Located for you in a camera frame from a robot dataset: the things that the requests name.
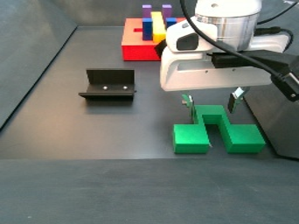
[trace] green arch block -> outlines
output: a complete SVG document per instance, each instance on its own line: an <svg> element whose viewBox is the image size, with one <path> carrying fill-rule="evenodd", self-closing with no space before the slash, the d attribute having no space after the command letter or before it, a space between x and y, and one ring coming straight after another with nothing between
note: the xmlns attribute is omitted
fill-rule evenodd
<svg viewBox="0 0 299 224"><path fill-rule="evenodd" d="M174 125L174 152L206 153L210 139L206 124L216 124L228 153L259 153L266 146L255 124L231 124L222 105L196 105L194 124Z"/></svg>

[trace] black metal bracket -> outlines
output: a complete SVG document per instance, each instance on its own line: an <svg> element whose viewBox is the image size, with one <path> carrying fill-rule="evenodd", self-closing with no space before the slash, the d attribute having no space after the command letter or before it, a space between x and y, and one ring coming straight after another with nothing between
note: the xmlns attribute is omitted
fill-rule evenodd
<svg viewBox="0 0 299 224"><path fill-rule="evenodd" d="M88 90L79 93L88 100L134 100L135 70L87 69Z"/></svg>

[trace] red block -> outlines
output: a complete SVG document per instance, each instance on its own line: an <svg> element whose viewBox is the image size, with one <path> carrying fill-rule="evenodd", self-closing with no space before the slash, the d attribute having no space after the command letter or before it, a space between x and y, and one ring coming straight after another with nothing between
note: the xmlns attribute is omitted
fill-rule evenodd
<svg viewBox="0 0 299 224"><path fill-rule="evenodd" d="M123 60L160 60L155 46L152 40L143 40L143 19L127 18L122 40Z"/></svg>

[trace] toy block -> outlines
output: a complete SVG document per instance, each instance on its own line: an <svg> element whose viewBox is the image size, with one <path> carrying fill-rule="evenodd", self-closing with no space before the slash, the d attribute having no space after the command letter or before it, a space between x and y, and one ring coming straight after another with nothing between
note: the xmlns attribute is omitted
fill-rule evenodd
<svg viewBox="0 0 299 224"><path fill-rule="evenodd" d="M175 124L172 139L175 153L206 153L211 145L203 125Z"/></svg>
<svg viewBox="0 0 299 224"><path fill-rule="evenodd" d="M170 4L163 4L163 20L171 18L174 14L174 8Z"/></svg>
<svg viewBox="0 0 299 224"><path fill-rule="evenodd" d="M254 124L231 124L223 106L196 105L194 108L195 124L216 124L228 153L258 153L266 141Z"/></svg>
<svg viewBox="0 0 299 224"><path fill-rule="evenodd" d="M154 42L159 44L166 39L164 18L160 11L152 11Z"/></svg>
<svg viewBox="0 0 299 224"><path fill-rule="evenodd" d="M150 17L143 18L143 40L154 39L154 20Z"/></svg>
<svg viewBox="0 0 299 224"><path fill-rule="evenodd" d="M184 20L183 17L176 19L178 23ZM127 18L122 39L123 60L160 60L155 46L152 40L143 40L143 19Z"/></svg>
<svg viewBox="0 0 299 224"><path fill-rule="evenodd" d="M168 17L168 18L166 19L166 29L167 29L170 26L175 25L175 24L176 24L176 18L175 18L175 17Z"/></svg>
<svg viewBox="0 0 299 224"><path fill-rule="evenodd" d="M195 105L184 94L187 108L192 111L194 124L174 125L174 151L176 153L206 153L210 144L206 125L216 124L227 153L259 153L266 146L255 124L231 124L222 105Z"/></svg>
<svg viewBox="0 0 299 224"><path fill-rule="evenodd" d="M143 4L143 18L150 18L152 12L152 5L151 4Z"/></svg>

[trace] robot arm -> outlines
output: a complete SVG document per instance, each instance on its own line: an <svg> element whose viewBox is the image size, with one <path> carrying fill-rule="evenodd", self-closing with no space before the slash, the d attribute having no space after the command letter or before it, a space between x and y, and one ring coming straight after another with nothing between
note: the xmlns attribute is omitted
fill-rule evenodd
<svg viewBox="0 0 299 224"><path fill-rule="evenodd" d="M260 0L199 0L195 17L184 12L187 21L167 30L160 71L166 91L250 87L272 81L290 101L299 100L298 58L283 54L288 37L254 37L260 8ZM260 50L267 52L264 58L258 57ZM276 66L286 57L283 66Z"/></svg>

